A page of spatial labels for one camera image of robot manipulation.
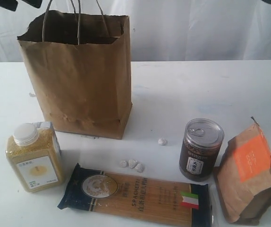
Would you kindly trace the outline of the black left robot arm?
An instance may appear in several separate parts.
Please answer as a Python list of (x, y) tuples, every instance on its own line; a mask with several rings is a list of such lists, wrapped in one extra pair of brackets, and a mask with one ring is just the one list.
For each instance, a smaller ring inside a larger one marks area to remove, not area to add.
[(0, 7), (10, 11), (16, 11), (17, 5), (16, 0), (0, 0)]

